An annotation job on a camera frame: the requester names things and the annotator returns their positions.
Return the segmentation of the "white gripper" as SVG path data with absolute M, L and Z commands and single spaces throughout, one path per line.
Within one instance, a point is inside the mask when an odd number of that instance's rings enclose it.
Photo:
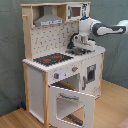
M 73 38 L 73 44 L 75 47 L 90 50 L 91 52 L 96 50 L 96 42 L 90 40 L 87 36 L 76 35 Z

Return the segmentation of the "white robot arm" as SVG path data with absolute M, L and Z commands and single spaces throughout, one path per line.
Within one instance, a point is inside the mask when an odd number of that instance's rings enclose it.
M 79 33 L 74 37 L 76 47 L 95 51 L 96 42 L 89 39 L 89 35 L 104 36 L 107 34 L 128 34 L 128 20 L 122 20 L 117 25 L 105 25 L 90 17 L 82 17 L 79 20 Z

